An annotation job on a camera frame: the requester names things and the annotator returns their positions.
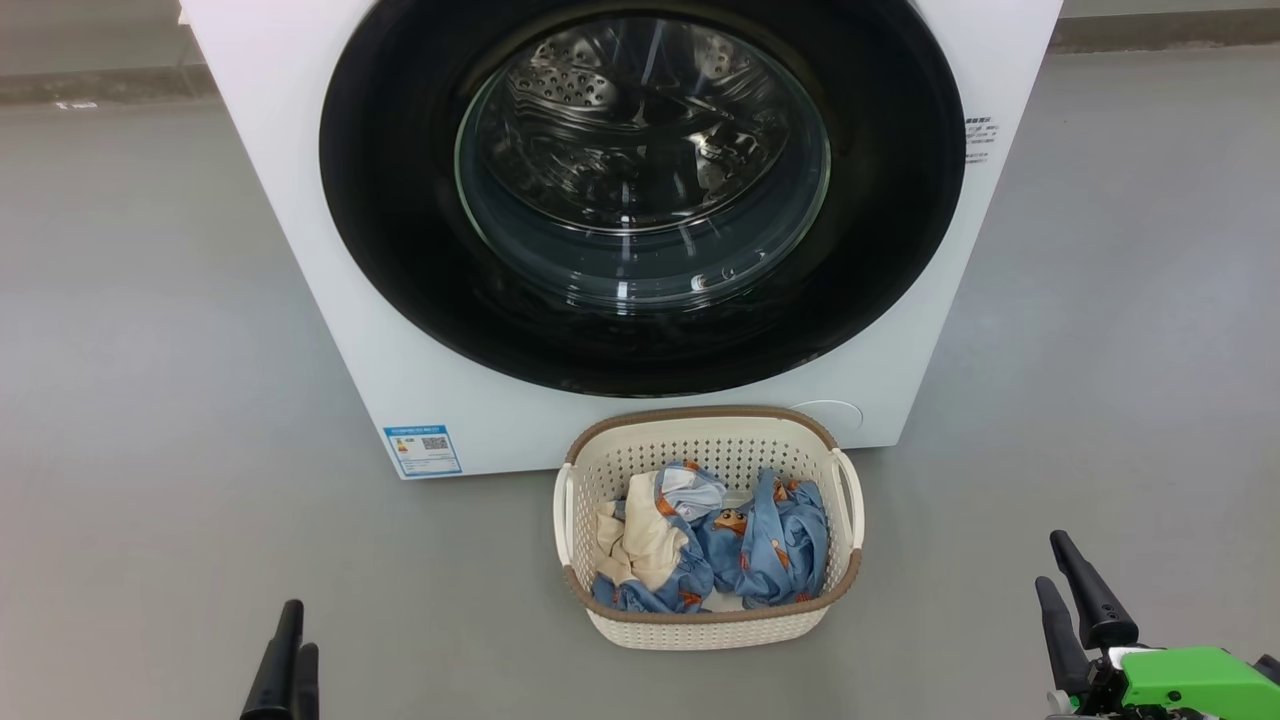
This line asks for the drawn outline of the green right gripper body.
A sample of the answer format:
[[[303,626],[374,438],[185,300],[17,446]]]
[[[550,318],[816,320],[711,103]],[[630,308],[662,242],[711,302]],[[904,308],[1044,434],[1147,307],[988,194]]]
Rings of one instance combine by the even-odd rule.
[[[1208,646],[1114,647],[1048,702],[1050,719],[1277,719],[1277,660],[1248,664]]]

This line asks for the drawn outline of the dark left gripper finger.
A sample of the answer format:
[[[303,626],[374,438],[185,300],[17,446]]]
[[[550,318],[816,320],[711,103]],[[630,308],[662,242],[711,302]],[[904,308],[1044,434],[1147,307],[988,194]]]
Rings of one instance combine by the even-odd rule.
[[[294,659],[294,673],[292,682],[293,705],[292,717],[294,720],[319,720],[319,647],[315,643],[305,643],[300,647]]]
[[[262,653],[241,719],[293,719],[294,666],[303,635],[305,605],[288,600]]]

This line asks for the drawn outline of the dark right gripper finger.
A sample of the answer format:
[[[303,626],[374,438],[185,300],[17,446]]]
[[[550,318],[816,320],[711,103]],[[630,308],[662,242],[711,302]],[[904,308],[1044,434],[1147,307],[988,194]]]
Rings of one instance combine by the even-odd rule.
[[[1139,628],[1110,585],[1065,530],[1050,533],[1050,546],[1076,607],[1078,635],[1084,650],[1137,644]]]
[[[1082,696],[1089,691],[1091,661],[1073,634],[1073,616],[1047,577],[1036,578],[1044,644],[1056,691]]]

